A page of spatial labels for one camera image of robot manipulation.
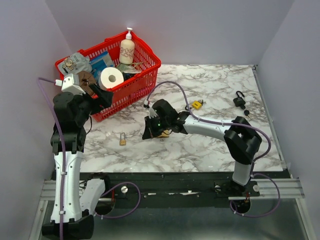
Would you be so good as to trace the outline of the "large brass padlock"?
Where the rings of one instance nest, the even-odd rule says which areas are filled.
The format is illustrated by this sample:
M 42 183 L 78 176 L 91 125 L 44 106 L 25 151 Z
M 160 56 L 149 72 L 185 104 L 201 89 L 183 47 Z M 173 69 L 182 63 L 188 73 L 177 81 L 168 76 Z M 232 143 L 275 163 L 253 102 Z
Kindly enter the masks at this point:
M 157 138 L 168 138 L 171 134 L 171 131 L 169 129 L 165 129 L 162 131 L 162 133 L 157 136 Z

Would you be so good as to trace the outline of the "small brass padlock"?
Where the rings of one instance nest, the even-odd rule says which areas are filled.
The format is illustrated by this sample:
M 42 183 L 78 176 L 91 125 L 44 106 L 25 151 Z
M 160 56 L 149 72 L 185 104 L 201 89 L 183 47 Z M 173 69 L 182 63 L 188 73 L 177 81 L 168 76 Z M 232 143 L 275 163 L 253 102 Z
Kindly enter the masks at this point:
M 120 137 L 119 137 L 119 145 L 120 146 L 125 146 L 126 145 L 126 134 L 124 132 L 120 133 Z

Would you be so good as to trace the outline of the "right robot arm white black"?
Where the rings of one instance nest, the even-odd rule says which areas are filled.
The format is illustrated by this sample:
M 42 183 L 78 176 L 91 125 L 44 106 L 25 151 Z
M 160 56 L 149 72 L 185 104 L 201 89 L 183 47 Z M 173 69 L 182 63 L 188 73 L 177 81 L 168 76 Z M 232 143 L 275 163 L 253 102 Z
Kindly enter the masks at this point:
M 226 143 L 235 160 L 230 191 L 241 196 L 248 190 L 253 161 L 262 143 L 257 131 L 240 116 L 233 120 L 196 119 L 188 111 L 177 112 L 166 100 L 156 101 L 144 118 L 143 140 L 159 137 L 165 130 L 181 134 L 196 134 Z

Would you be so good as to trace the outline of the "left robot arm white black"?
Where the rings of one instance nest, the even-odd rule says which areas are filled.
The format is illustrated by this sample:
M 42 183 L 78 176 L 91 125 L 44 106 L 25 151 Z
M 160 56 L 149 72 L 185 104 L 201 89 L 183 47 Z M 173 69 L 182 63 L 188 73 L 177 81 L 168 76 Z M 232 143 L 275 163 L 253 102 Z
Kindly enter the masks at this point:
M 55 197 L 50 222 L 41 228 L 50 240 L 88 240 L 94 232 L 94 211 L 99 198 L 107 197 L 111 185 L 107 177 L 91 178 L 80 193 L 80 170 L 84 160 L 87 132 L 84 124 L 112 105 L 113 93 L 96 84 L 89 85 L 95 97 L 70 91 L 47 100 L 54 118 L 50 139 L 55 161 Z

